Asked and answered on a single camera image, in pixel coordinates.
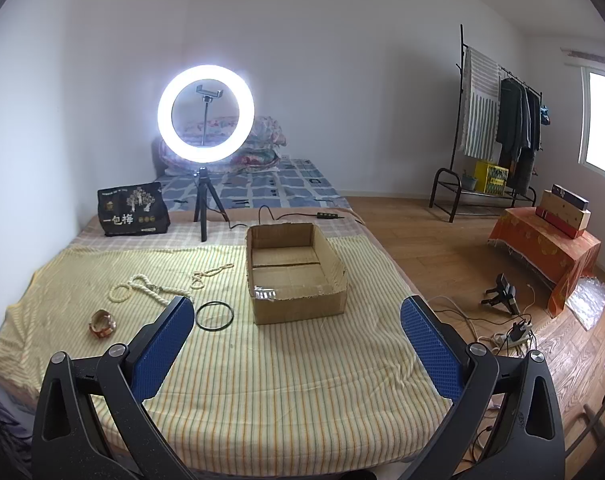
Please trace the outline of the blue patterned bed sheet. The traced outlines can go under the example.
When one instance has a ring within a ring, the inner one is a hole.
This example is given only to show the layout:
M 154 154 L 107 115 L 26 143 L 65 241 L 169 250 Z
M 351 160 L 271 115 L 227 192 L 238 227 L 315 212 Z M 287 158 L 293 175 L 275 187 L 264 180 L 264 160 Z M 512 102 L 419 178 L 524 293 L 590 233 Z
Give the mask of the blue patterned bed sheet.
M 324 174 L 309 159 L 283 158 L 261 169 L 209 170 L 211 183 L 225 209 L 270 208 L 345 208 L 341 196 Z M 193 211 L 196 203 L 195 174 L 163 174 L 156 179 L 168 211 Z

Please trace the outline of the black clothes rack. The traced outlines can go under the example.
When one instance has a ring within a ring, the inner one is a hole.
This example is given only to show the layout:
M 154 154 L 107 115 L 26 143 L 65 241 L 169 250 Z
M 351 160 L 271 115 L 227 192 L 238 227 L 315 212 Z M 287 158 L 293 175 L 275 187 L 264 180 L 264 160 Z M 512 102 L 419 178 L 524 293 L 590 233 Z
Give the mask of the black clothes rack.
M 535 204 L 537 192 L 530 180 L 535 155 L 542 150 L 541 127 L 549 124 L 542 94 L 465 42 L 459 73 L 452 153 L 477 160 L 473 187 L 465 188 L 467 174 L 458 174 L 453 164 L 441 167 L 433 178 L 429 206 L 437 206 L 439 188 L 454 193 L 447 211 L 450 221 L 459 215 L 463 195 Z

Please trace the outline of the small black floor tripod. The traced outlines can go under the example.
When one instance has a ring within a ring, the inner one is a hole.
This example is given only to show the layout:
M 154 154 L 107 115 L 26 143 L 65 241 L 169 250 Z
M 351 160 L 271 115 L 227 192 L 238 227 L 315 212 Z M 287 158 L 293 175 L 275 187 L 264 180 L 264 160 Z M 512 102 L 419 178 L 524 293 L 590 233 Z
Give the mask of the small black floor tripod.
M 491 307 L 502 304 L 511 315 L 521 315 L 516 295 L 516 287 L 508 281 L 504 273 L 500 273 L 495 279 L 495 286 L 485 291 L 485 298 L 480 303 Z

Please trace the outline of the white power strip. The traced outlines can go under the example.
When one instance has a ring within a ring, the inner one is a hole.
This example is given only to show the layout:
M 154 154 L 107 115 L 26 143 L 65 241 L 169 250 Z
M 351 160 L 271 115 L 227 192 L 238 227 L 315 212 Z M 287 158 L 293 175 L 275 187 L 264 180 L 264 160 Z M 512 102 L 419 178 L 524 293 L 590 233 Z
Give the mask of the white power strip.
M 513 324 L 505 333 L 495 333 L 493 336 L 494 351 L 500 353 L 508 348 L 518 348 L 530 344 L 534 340 L 532 324 L 519 321 Z

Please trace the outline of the black tripod stand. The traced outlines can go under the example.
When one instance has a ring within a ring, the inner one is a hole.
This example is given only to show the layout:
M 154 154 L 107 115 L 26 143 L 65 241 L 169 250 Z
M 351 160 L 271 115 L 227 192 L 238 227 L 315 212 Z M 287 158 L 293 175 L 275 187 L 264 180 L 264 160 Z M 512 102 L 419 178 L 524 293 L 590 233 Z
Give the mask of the black tripod stand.
M 197 186 L 196 186 L 196 205 L 194 210 L 194 222 L 199 224 L 200 241 L 205 243 L 208 240 L 208 211 L 210 197 L 214 199 L 216 204 L 215 211 L 222 217 L 225 222 L 230 222 L 228 213 L 226 212 L 218 192 L 211 182 L 209 171 L 206 167 L 200 167 L 197 171 Z

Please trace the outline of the yellow box on rack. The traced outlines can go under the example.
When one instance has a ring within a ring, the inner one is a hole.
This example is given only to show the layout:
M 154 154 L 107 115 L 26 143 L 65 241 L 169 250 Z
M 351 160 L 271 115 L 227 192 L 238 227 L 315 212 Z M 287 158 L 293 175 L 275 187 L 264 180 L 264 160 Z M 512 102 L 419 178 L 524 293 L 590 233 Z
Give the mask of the yellow box on rack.
M 508 170 L 488 162 L 478 160 L 473 177 L 476 179 L 475 191 L 488 195 L 503 195 L 508 179 Z

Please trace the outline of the yellow striped towel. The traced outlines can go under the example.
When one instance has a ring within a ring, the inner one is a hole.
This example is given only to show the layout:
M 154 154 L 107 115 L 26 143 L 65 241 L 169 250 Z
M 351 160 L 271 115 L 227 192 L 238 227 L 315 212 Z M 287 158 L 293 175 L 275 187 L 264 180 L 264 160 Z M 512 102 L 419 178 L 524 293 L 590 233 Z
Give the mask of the yellow striped towel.
M 0 329 L 0 384 L 37 403 L 51 356 L 99 356 L 90 316 L 106 310 L 127 342 L 162 308 L 109 292 L 136 274 L 187 289 L 193 273 L 214 278 L 194 292 L 211 303 L 208 332 L 195 326 L 146 410 L 183 462 L 249 477 L 312 476 L 374 467 L 418 452 L 450 410 L 400 325 L 411 287 L 367 237 L 331 240 L 345 263 L 345 312 L 311 321 L 257 325 L 242 246 L 112 250 L 67 248 L 8 307 Z M 233 312 L 230 327 L 221 323 Z

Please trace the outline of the cardboard box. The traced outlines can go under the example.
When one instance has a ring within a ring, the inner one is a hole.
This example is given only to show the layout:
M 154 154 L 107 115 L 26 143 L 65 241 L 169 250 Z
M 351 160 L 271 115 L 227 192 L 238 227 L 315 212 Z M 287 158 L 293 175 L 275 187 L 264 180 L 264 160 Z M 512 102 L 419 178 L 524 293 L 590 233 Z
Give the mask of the cardboard box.
M 325 318 L 345 312 L 345 263 L 314 223 L 252 226 L 246 268 L 258 325 Z

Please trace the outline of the folded floral quilt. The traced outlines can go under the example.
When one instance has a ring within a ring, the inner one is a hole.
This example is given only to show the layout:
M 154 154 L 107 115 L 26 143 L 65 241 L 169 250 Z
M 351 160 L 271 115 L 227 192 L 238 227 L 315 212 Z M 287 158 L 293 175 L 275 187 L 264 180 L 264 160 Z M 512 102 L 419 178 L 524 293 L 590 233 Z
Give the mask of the folded floral quilt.
M 199 145 L 203 140 L 203 131 L 207 129 L 206 145 L 217 146 L 233 133 L 236 124 L 237 118 L 234 116 L 216 117 L 198 124 L 189 122 L 180 135 L 188 144 Z M 207 162 L 206 167 L 211 174 L 268 169 L 280 161 L 280 148 L 286 145 L 283 129 L 273 117 L 256 116 L 252 131 L 242 146 L 229 157 L 218 162 Z M 155 141 L 155 150 L 156 166 L 168 176 L 195 174 L 202 166 L 176 155 L 161 138 Z

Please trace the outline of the bubble wrap sheet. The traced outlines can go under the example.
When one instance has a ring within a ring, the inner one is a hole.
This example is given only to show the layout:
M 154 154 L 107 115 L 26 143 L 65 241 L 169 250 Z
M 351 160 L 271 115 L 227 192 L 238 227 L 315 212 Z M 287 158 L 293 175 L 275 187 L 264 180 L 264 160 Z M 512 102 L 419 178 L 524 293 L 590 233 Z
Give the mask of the bubble wrap sheet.
M 605 283 L 598 278 L 580 278 L 566 306 L 585 330 L 591 330 L 605 309 Z

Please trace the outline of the black snack bag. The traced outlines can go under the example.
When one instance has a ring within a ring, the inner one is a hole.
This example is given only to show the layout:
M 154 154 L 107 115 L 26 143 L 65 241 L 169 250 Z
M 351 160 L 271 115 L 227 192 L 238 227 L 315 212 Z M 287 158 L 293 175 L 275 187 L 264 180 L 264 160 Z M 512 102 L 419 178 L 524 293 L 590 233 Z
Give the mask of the black snack bag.
M 159 182 L 98 190 L 97 217 L 106 236 L 165 234 L 171 224 Z

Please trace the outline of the orange cloth covered table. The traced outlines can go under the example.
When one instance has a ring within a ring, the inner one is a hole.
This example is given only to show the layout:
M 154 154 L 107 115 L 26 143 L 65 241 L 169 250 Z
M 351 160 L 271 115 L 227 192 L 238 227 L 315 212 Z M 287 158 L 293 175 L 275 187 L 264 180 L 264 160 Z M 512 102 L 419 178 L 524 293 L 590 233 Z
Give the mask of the orange cloth covered table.
M 571 238 L 535 213 L 533 207 L 505 209 L 488 241 L 504 244 L 523 257 L 554 287 L 547 310 L 552 318 L 563 312 L 580 278 L 594 274 L 602 242 L 584 231 Z

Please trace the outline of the window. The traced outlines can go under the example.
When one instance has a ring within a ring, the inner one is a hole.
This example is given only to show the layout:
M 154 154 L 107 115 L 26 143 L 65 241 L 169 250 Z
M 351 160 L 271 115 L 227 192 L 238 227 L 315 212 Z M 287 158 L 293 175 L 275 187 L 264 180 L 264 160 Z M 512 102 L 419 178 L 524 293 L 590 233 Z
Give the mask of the window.
M 579 159 L 605 177 L 605 70 L 583 67 L 583 119 Z

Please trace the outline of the plaid bed sheet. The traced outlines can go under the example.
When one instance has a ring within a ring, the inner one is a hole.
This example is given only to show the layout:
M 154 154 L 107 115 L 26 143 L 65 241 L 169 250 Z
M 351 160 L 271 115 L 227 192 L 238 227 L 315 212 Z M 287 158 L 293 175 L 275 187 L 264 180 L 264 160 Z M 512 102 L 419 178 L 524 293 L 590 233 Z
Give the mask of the plaid bed sheet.
M 315 223 L 326 237 L 369 235 L 362 219 L 349 208 L 256 208 L 231 209 L 232 226 L 220 214 L 208 211 L 208 240 L 211 245 L 243 245 L 248 226 L 272 223 Z M 94 217 L 70 243 L 73 248 L 94 250 L 180 249 L 200 245 L 199 224 L 191 211 L 171 211 L 171 224 L 165 234 L 106 236 Z

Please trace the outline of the brown cardboard package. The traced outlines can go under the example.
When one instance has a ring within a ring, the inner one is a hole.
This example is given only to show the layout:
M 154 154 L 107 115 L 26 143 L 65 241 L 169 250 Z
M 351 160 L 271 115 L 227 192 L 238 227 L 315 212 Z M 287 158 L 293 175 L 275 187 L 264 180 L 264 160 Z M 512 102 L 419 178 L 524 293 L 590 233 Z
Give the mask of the brown cardboard package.
M 586 206 L 568 202 L 567 197 L 567 194 L 560 196 L 553 190 L 545 190 L 535 214 L 574 240 L 587 230 L 591 212 Z

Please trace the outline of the striped white towel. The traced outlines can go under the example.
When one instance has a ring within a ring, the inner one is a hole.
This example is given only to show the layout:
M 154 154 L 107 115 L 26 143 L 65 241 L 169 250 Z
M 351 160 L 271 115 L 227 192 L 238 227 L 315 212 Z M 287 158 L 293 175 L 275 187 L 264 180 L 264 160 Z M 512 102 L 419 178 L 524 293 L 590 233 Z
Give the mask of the striped white towel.
M 459 150 L 467 157 L 491 160 L 499 125 L 500 67 L 472 47 L 465 49 L 463 62 Z

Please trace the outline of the dark hanging clothes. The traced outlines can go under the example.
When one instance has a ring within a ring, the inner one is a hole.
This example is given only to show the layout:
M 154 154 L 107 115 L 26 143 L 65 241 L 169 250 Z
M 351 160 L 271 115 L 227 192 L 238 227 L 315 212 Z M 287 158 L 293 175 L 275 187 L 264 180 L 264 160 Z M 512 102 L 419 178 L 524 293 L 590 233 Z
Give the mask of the dark hanging clothes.
M 506 185 L 526 195 L 532 179 L 535 155 L 541 144 L 541 100 L 529 87 L 514 78 L 501 82 L 499 165 L 508 170 Z

